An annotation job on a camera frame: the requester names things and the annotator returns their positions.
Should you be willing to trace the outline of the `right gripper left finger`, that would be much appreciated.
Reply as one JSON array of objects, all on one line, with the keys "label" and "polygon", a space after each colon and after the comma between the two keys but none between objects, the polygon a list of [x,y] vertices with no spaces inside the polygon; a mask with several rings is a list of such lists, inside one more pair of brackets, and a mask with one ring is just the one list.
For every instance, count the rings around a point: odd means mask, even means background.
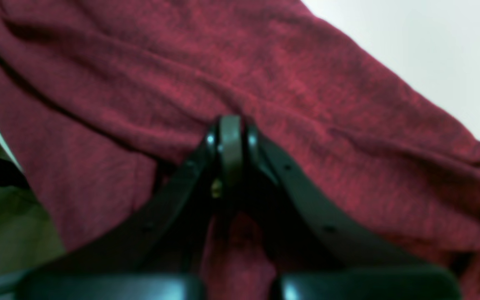
[{"label": "right gripper left finger", "polygon": [[243,175],[242,120],[212,125],[165,186],[118,227],[26,275],[19,300],[205,300],[213,217],[228,226]]}]

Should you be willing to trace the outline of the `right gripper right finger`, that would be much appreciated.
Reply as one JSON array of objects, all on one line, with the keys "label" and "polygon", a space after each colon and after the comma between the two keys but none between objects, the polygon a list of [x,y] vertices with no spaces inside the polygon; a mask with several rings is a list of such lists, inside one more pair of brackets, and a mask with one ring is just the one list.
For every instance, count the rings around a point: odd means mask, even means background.
[{"label": "right gripper right finger", "polygon": [[379,237],[328,199],[255,125],[245,129],[246,212],[277,268],[271,300],[460,300],[446,269]]}]

